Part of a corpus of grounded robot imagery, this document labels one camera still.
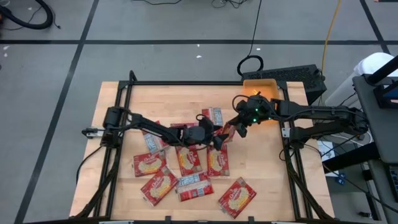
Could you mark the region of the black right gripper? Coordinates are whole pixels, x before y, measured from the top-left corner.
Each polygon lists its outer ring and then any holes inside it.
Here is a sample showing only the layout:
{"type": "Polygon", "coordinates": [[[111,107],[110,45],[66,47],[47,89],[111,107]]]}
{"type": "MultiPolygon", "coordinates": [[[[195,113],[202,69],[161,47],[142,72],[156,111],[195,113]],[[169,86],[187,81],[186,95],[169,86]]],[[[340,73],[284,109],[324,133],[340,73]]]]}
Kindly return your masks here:
{"type": "Polygon", "coordinates": [[[250,96],[246,101],[241,100],[236,105],[238,115],[228,121],[230,125],[238,125],[238,134],[245,138],[247,135],[246,126],[254,123],[260,124],[271,119],[271,105],[262,96],[250,96]]]}

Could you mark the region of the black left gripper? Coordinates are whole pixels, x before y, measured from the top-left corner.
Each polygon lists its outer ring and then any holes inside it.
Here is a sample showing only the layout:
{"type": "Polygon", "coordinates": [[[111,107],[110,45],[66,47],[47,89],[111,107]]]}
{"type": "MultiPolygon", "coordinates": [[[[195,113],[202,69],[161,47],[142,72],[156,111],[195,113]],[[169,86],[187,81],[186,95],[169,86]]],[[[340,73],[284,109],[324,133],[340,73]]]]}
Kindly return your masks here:
{"type": "Polygon", "coordinates": [[[229,134],[223,134],[223,129],[223,126],[214,125],[208,118],[199,119],[198,126],[192,126],[185,130],[185,142],[189,146],[208,145],[212,142],[213,147],[220,151],[224,141],[229,137],[229,134]]]}

